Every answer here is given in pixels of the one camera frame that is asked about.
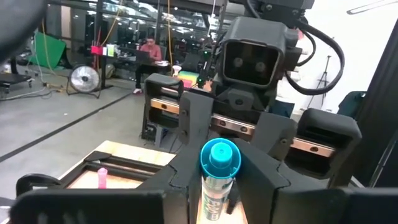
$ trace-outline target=laptop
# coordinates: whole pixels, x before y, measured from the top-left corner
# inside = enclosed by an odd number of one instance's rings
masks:
[[[149,57],[149,52],[141,50],[136,51],[136,62],[139,63],[152,63],[154,60]]]

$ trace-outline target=electric fan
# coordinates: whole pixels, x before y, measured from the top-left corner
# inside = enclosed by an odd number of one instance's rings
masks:
[[[100,89],[100,85],[100,75],[89,66],[79,65],[69,74],[68,86],[71,86],[76,93],[92,94]]]

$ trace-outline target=bottle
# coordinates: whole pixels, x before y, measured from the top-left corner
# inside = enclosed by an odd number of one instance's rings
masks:
[[[97,173],[98,189],[106,189],[106,176],[108,175],[108,170],[105,168],[100,168]]]
[[[200,165],[202,211],[207,220],[217,221],[241,167],[241,153],[230,140],[212,139],[202,147]]]

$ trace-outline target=wooden board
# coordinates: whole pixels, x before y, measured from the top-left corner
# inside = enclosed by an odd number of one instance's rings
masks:
[[[136,146],[128,146],[125,144],[120,144],[111,141],[105,141],[100,146],[98,146],[95,151],[107,152],[112,154],[113,156],[123,157],[126,159],[133,159],[137,161],[147,162],[151,164],[157,164],[161,166],[167,165],[173,158],[174,154],[159,152],[150,149],[144,149]],[[71,167],[66,173],[60,176],[60,179],[67,175],[71,170],[73,170],[78,164],[83,162],[83,159],[76,163],[73,167]],[[107,188],[110,189],[134,189],[138,187],[142,182],[125,179],[122,177],[115,177],[112,175],[107,176]],[[75,180],[68,188],[71,189],[95,189],[98,187],[98,176],[96,172],[86,171],[84,172],[77,180]],[[220,216],[220,219],[216,222],[208,221],[204,218],[204,215],[201,212],[201,202],[199,201],[198,207],[198,217],[197,223],[233,223],[233,224],[247,224],[246,216],[244,214],[244,210],[242,207],[242,203],[239,202],[232,215],[228,215],[225,213],[227,204],[224,204],[223,214]],[[9,219],[4,220],[1,224],[8,224]]]

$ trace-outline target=wall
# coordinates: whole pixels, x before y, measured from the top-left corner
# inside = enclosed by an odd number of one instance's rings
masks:
[[[335,37],[343,49],[346,66],[337,86],[327,93],[323,110],[336,113],[343,98],[355,90],[367,90],[378,65],[392,28],[398,19],[398,3],[380,7],[357,15],[348,15],[347,10],[371,2],[369,0],[323,0],[316,1],[313,9],[306,13],[309,23],[330,37]],[[305,78],[300,85],[315,88],[322,75],[327,55],[331,55],[328,80],[339,70],[337,55],[324,43],[316,39],[317,52],[314,58],[300,69]],[[297,93],[295,111],[307,108],[309,96]]]

